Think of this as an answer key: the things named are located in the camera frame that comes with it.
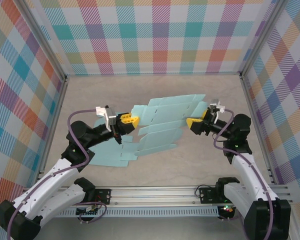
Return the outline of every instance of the purple cable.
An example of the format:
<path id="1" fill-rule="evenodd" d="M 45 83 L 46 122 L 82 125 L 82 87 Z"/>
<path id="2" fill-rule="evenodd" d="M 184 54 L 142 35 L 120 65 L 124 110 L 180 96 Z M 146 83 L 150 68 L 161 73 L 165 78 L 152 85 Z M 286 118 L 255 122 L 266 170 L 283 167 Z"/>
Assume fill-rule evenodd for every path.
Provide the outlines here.
<path id="1" fill-rule="evenodd" d="M 70 135 L 72 136 L 73 140 L 75 141 L 75 143 L 78 145 L 78 147 L 80 148 L 80 150 L 83 152 L 84 156 L 85 156 L 85 161 L 80 163 L 80 164 L 77 164 L 77 165 L 74 165 L 74 166 L 70 166 L 70 167 L 67 167 L 65 169 L 62 169 L 62 170 L 59 170 L 59 171 L 55 171 L 53 172 L 53 176 L 52 175 L 48 175 L 46 178 L 42 179 L 41 182 L 38 183 L 37 186 L 35 186 L 31 192 L 29 192 L 29 194 L 23 199 L 22 202 L 27 202 L 27 200 L 31 197 L 31 195 L 42 185 L 44 184 L 47 180 L 49 180 L 50 178 L 54 177 L 55 175 L 57 174 L 60 174 L 60 173 L 63 173 L 65 171 L 68 171 L 68 170 L 71 170 L 71 169 L 76 169 L 76 168 L 79 168 L 81 166 L 84 166 L 84 165 L 87 165 L 89 163 L 89 155 L 87 154 L 86 150 L 84 149 L 84 147 L 81 145 L 81 143 L 79 142 L 79 140 L 76 138 L 75 134 L 74 134 L 74 131 L 72 130 L 71 128 L 71 118 L 76 115 L 76 114 L 82 114 L 82 113 L 93 113 L 95 112 L 96 110 L 95 109 L 88 109 L 88 110 L 80 110 L 80 111 L 75 111 L 73 113 L 70 114 L 70 116 L 68 117 L 68 120 L 67 120 L 67 126 L 68 126 L 68 129 L 69 129 L 69 133 Z M 10 218 L 10 221 L 9 221 L 9 224 L 8 224 L 8 228 L 7 228 L 7 240 L 10 240 L 11 239 L 11 228 L 12 228 L 12 222 L 13 220 L 15 219 L 17 213 L 19 212 L 19 210 L 21 209 L 21 207 L 23 206 L 24 204 L 23 203 L 20 203 L 20 205 L 15 209 L 14 213 L 12 214 L 11 218 Z"/>
<path id="2" fill-rule="evenodd" d="M 240 214 L 239 216 L 240 216 L 240 222 L 241 222 L 241 225 L 242 225 L 244 237 L 245 237 L 246 240 L 249 240 L 249 238 L 248 238 L 248 236 L 247 236 L 247 233 L 246 233 L 246 231 L 245 231 L 245 224 L 244 224 L 244 221 L 242 220 L 243 217 L 242 217 L 241 214 Z"/>
<path id="3" fill-rule="evenodd" d="M 221 134 L 227 129 L 227 127 L 232 123 L 232 121 L 234 120 L 235 117 L 235 113 L 229 109 L 225 109 L 225 112 L 231 113 L 231 118 L 230 120 L 227 122 L 227 124 L 221 129 L 221 131 L 216 135 L 214 141 L 213 141 L 213 146 L 216 149 L 219 150 L 223 150 L 229 153 L 233 153 L 235 155 L 238 155 L 239 157 L 241 157 L 247 164 L 249 164 L 249 166 L 252 168 L 253 172 L 255 173 L 256 177 L 258 178 L 260 184 L 262 185 L 262 188 L 265 192 L 266 197 L 268 198 L 268 202 L 269 202 L 269 208 L 270 208 L 270 220 L 269 220 L 269 226 L 268 226 L 268 230 L 266 232 L 266 235 L 264 236 L 263 240 L 268 240 L 270 234 L 271 234 L 271 230 L 272 230 L 272 226 L 274 224 L 274 207 L 272 206 L 272 201 L 271 201 L 271 197 L 270 194 L 268 193 L 267 187 L 264 183 L 264 181 L 262 180 L 261 176 L 259 175 L 258 171 L 256 170 L 255 166 L 252 165 L 252 163 L 245 157 L 243 156 L 241 153 L 238 153 L 232 149 L 228 149 L 228 148 L 224 148 L 224 147 L 220 147 L 217 146 L 217 141 L 218 138 L 221 136 Z"/>
<path id="4" fill-rule="evenodd" d="M 76 203 L 75 205 L 87 205 L 87 204 L 102 205 L 102 206 L 104 206 L 104 212 L 103 212 L 100 216 L 95 217 L 94 219 L 92 219 L 91 221 L 83 221 L 83 220 L 81 219 L 81 216 L 83 215 L 83 213 L 81 213 L 81 214 L 79 215 L 79 219 L 80 219 L 81 223 L 91 224 L 91 223 L 93 223 L 93 222 L 95 222 L 95 221 L 98 221 L 98 220 L 99 220 L 100 218 L 102 218 L 102 217 L 106 214 L 106 212 L 107 212 L 107 205 L 106 205 L 105 203 L 103 203 L 103 202 L 94 202 L 94 201 L 90 201 L 90 202 Z"/>

